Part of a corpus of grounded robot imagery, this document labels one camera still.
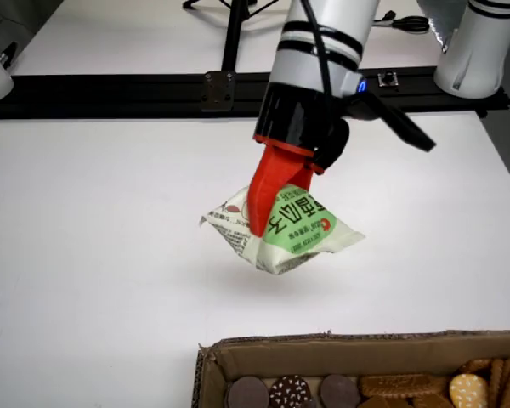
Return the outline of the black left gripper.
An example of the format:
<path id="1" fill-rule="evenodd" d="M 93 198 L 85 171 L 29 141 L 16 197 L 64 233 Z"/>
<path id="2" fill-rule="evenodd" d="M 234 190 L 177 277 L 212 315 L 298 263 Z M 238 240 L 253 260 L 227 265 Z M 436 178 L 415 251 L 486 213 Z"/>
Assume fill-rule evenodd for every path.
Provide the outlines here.
<path id="1" fill-rule="evenodd" d="M 247 194 L 251 232 L 262 237 L 278 193 L 288 184 L 309 191 L 343 153 L 349 125 L 338 99 L 313 89 L 271 82 L 253 139 L 266 144 Z"/>

